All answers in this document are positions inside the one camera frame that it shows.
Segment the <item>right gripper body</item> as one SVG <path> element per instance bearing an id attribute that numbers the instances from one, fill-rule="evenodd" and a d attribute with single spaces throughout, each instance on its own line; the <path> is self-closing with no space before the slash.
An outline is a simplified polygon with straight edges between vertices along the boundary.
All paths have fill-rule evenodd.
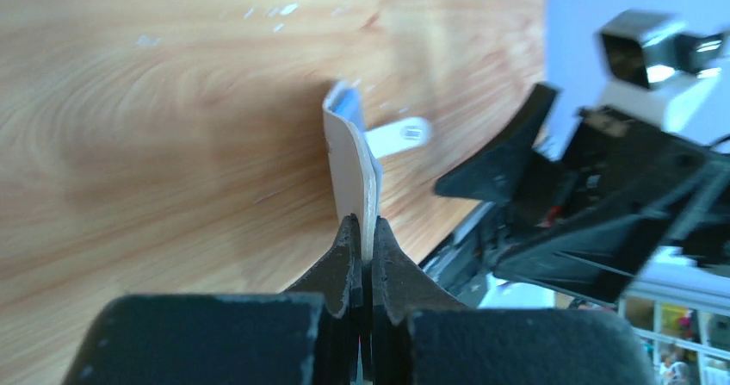
<path id="1" fill-rule="evenodd" d="M 612 304 L 662 246 L 729 273 L 729 157 L 625 120 L 604 155 L 596 198 L 499 258 L 493 274 Z"/>

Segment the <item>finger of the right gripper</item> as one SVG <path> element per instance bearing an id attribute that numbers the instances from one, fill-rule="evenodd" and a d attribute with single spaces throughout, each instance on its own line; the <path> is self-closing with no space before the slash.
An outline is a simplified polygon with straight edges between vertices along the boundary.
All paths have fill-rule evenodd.
<path id="1" fill-rule="evenodd" d="M 448 198 L 509 202 L 559 93 L 551 84 L 535 84 L 510 122 L 475 154 L 439 177 L 434 193 Z"/>

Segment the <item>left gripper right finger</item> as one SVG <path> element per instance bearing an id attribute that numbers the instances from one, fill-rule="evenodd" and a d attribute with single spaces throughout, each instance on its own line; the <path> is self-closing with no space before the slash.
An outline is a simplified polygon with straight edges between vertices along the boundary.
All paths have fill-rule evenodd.
<path id="1" fill-rule="evenodd" d="M 652 384 L 629 324 L 608 311 L 463 305 L 374 228 L 375 384 Z"/>

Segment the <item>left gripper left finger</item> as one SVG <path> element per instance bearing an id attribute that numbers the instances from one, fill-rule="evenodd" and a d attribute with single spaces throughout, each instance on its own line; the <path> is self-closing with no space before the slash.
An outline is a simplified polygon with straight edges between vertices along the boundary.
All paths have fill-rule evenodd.
<path id="1" fill-rule="evenodd" d="M 134 294 L 96 316 L 67 384 L 349 384 L 357 377 L 360 226 L 278 294 Z"/>

